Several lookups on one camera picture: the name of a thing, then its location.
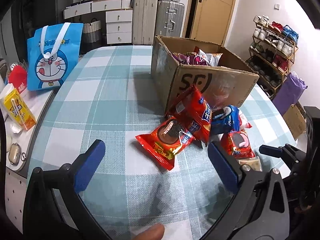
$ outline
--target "doraemon character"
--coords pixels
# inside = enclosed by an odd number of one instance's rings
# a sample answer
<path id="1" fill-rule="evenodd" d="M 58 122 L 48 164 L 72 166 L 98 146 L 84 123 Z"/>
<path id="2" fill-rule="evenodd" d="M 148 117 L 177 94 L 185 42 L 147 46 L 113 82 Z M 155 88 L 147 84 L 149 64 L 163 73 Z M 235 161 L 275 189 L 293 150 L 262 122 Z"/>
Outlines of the doraemon character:
<path id="1" fill-rule="evenodd" d="M 44 54 L 51 52 L 52 49 L 47 49 Z M 51 57 L 44 58 L 41 54 L 35 64 L 36 75 L 40 80 L 38 88 L 57 87 L 63 84 L 63 76 L 68 68 L 66 55 L 58 49 L 57 53 Z"/>

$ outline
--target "finger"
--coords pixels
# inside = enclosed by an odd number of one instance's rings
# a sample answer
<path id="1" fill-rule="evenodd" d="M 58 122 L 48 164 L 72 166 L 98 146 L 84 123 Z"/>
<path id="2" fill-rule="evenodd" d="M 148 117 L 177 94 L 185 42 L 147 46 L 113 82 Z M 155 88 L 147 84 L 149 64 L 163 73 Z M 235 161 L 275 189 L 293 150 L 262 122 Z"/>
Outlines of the finger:
<path id="1" fill-rule="evenodd" d="M 146 231 L 138 234 L 132 240 L 161 240 L 164 234 L 164 225 L 155 224 L 148 228 Z"/>

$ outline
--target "small cardboard box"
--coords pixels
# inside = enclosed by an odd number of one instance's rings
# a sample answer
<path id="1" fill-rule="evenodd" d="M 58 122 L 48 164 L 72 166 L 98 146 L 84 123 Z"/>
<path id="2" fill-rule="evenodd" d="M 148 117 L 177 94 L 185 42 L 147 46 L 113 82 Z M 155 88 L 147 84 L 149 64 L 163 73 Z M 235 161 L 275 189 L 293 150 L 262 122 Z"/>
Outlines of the small cardboard box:
<path id="1" fill-rule="evenodd" d="M 307 130 L 306 121 L 296 105 L 291 105 L 287 112 L 283 115 L 283 119 L 289 127 L 293 138 L 296 140 L 299 135 Z"/>
<path id="2" fill-rule="evenodd" d="M 171 52 L 223 53 L 218 67 L 180 64 Z M 192 84 L 212 106 L 217 97 L 224 105 L 241 106 L 259 75 L 237 55 L 221 45 L 193 39 L 156 36 L 153 41 L 151 75 L 165 111 L 172 100 Z"/>

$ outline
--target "blue gripper pad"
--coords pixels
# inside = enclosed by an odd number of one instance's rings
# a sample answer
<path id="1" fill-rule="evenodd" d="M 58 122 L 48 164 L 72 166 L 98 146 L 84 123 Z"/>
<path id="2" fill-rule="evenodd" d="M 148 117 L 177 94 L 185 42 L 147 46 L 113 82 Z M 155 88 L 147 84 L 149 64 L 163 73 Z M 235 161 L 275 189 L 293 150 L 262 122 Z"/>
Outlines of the blue gripper pad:
<path id="1" fill-rule="evenodd" d="M 237 194 L 239 190 L 238 176 L 233 171 L 223 154 L 213 143 L 210 143 L 208 146 L 208 157 L 226 189 L 233 194 Z"/>
<path id="2" fill-rule="evenodd" d="M 87 188 L 92 176 L 103 159 L 105 152 L 106 146 L 101 140 L 96 140 L 85 152 L 85 155 L 88 154 L 89 156 L 74 176 L 73 187 L 76 194 L 79 194 L 79 192 L 84 191 Z"/>

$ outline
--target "purple bag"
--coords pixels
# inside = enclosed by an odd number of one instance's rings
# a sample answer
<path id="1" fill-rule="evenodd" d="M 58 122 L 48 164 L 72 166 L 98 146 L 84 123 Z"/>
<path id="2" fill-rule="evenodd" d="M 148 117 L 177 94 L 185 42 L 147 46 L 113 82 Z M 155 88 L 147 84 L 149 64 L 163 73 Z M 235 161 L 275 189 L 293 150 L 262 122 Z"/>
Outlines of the purple bag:
<path id="1" fill-rule="evenodd" d="M 290 72 L 279 92 L 272 100 L 272 103 L 283 116 L 291 105 L 295 105 L 298 102 L 302 93 L 307 88 L 308 86 L 305 85 L 301 78 L 298 78 L 298 75 L 295 72 Z"/>

